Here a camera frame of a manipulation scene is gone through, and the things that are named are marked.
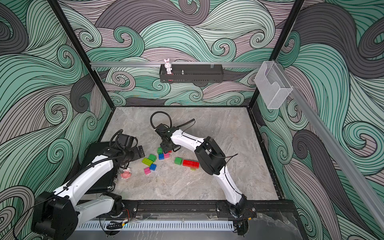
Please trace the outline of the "long red lego brick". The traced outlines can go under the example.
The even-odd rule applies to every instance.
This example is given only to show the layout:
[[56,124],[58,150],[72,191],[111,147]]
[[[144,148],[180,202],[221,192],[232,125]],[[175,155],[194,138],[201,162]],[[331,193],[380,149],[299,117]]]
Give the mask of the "long red lego brick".
[[196,161],[183,160],[183,166],[191,169],[198,169],[200,164]]

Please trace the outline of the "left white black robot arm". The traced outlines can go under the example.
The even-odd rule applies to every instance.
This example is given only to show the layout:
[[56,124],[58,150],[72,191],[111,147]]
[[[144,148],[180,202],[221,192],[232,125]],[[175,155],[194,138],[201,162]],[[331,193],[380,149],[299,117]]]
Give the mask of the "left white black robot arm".
[[136,137],[119,130],[89,165],[53,192],[40,194],[36,198],[32,232],[51,240],[66,240],[78,226],[98,216],[120,217],[125,206],[119,195],[106,193],[83,204],[79,201],[106,173],[139,159],[138,142]]

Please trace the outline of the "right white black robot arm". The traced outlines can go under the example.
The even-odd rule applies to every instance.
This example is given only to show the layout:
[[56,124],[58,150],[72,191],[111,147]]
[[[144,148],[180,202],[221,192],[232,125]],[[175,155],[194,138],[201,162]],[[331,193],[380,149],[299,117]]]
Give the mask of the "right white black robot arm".
[[235,218],[244,214],[247,197],[236,186],[227,167],[227,156],[212,137],[198,138],[178,127],[167,127],[164,124],[159,124],[154,130],[162,139],[163,151],[175,151],[183,147],[194,152],[201,168],[218,181],[231,214]]

